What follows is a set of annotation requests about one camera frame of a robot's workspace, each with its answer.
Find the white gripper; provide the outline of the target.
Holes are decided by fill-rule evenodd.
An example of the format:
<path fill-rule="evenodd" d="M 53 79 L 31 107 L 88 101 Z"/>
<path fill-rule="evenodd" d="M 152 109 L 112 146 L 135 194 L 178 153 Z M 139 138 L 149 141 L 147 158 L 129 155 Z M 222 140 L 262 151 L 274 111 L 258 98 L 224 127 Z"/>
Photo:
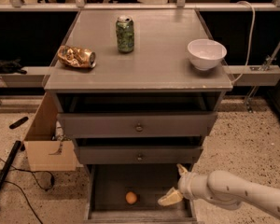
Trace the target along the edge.
<path fill-rule="evenodd" d="M 176 165 L 180 178 L 178 180 L 178 189 L 170 188 L 168 192 L 158 199 L 158 204 L 161 206 L 169 206 L 180 203 L 183 197 L 188 200 L 194 200 L 192 193 L 191 182 L 195 173 L 189 172 L 186 167 L 178 163 Z"/>

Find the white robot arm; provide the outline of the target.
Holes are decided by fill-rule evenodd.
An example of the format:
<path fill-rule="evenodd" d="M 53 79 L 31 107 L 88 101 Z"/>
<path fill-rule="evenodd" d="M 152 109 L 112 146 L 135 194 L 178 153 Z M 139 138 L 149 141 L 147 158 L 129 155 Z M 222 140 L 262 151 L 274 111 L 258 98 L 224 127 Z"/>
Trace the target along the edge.
<path fill-rule="evenodd" d="M 181 164 L 177 165 L 177 170 L 180 175 L 177 188 L 170 188 L 158 199 L 161 206 L 180 203 L 184 199 L 202 199 L 226 210 L 237 210 L 245 202 L 280 220 L 280 189 L 250 182 L 227 171 L 199 175 Z"/>

